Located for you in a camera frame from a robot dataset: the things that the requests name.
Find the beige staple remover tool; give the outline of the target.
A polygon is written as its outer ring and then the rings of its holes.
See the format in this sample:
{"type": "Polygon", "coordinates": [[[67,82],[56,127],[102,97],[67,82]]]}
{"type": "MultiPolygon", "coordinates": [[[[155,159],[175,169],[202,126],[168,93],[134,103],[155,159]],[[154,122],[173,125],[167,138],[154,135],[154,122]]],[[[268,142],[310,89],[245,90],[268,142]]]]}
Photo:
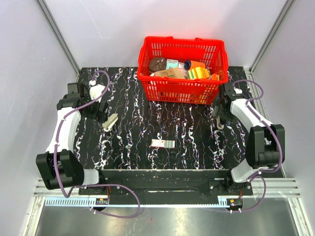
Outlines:
{"type": "Polygon", "coordinates": [[[219,116],[216,118],[216,125],[217,125],[217,128],[219,130],[223,130],[224,129],[224,125],[221,123],[221,119],[220,119],[219,116]]]}

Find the beige stapler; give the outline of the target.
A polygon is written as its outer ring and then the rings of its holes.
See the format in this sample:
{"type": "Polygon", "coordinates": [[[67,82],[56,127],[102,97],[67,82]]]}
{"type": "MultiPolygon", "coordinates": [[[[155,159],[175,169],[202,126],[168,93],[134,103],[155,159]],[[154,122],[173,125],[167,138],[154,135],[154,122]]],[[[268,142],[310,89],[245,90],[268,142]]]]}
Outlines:
{"type": "Polygon", "coordinates": [[[114,124],[118,121],[118,115],[112,114],[106,122],[102,124],[102,127],[105,132],[109,132],[114,124]]]}

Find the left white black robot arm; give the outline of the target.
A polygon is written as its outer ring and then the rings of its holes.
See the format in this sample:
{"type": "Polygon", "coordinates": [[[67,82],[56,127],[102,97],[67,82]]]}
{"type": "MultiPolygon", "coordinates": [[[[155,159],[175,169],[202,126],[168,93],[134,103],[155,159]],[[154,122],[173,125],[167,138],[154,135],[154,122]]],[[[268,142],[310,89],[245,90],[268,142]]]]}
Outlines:
{"type": "Polygon", "coordinates": [[[108,120],[108,103],[101,98],[103,85],[91,88],[81,83],[69,83],[67,94],[57,103],[57,124],[45,153],[36,157],[36,165],[47,189],[90,185],[95,194],[105,192],[107,183],[99,171],[87,170],[74,154],[77,126],[82,118],[99,123],[108,120]]]}

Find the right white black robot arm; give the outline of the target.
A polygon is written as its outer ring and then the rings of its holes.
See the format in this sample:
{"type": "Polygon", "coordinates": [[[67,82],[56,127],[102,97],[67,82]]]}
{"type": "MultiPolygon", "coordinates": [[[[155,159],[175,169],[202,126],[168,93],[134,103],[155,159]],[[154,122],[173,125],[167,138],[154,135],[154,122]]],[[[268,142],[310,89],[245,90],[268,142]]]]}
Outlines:
{"type": "Polygon", "coordinates": [[[247,129],[245,159],[229,170],[223,181],[226,193],[236,194],[247,182],[261,173],[275,173],[285,160],[285,129],[264,118],[233,83],[219,86],[219,102],[213,117],[218,129],[226,121],[238,120],[247,129]]]}

